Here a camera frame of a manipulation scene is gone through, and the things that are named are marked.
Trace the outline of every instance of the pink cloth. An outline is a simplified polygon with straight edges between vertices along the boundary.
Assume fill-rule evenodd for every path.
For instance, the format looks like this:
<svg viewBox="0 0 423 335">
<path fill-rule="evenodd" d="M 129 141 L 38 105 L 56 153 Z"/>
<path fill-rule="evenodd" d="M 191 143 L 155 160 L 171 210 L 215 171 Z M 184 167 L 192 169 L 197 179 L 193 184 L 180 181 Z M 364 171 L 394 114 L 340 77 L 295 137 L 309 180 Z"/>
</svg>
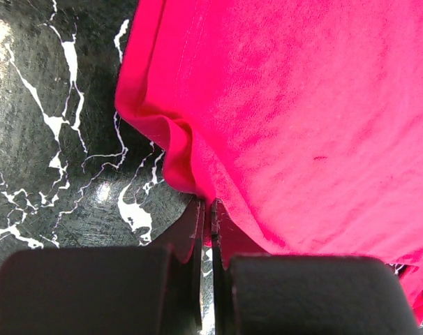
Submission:
<svg viewBox="0 0 423 335">
<path fill-rule="evenodd" d="M 269 252 L 409 265 L 423 318 L 423 1 L 140 0 L 116 106 Z"/>
</svg>

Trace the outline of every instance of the pink fabric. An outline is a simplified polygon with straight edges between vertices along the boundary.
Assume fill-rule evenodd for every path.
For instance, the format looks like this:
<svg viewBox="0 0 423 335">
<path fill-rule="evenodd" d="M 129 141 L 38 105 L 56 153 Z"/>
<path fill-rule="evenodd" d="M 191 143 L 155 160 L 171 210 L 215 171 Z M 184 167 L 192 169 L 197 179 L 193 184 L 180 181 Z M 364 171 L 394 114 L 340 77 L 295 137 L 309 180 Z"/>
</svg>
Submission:
<svg viewBox="0 0 423 335">
<path fill-rule="evenodd" d="M 423 0 L 140 0 L 116 105 L 271 253 L 410 265 L 423 318 Z"/>
</svg>

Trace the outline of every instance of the black plastic part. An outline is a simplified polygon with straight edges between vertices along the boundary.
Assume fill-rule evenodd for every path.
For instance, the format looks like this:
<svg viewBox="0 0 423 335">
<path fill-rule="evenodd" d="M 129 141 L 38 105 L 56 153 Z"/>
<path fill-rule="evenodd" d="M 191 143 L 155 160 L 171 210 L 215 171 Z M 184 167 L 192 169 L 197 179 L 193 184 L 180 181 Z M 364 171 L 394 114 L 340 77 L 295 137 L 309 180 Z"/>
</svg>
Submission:
<svg viewBox="0 0 423 335">
<path fill-rule="evenodd" d="M 217 335 L 418 334 L 398 279 L 377 260 L 268 255 L 220 200 L 211 232 Z"/>
<path fill-rule="evenodd" d="M 203 213 L 192 200 L 144 248 L 16 253 L 0 270 L 0 334 L 196 335 Z"/>
</svg>

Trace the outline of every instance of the black marble surface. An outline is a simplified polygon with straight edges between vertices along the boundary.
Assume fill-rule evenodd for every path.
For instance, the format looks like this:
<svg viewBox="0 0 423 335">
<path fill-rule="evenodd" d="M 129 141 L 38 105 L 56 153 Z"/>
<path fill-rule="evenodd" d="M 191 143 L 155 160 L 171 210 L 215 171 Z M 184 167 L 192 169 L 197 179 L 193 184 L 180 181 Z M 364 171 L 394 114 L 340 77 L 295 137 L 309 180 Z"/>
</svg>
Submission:
<svg viewBox="0 0 423 335">
<path fill-rule="evenodd" d="M 0 264 L 23 248 L 146 245 L 189 201 L 114 108 L 136 5 L 0 0 Z"/>
</svg>

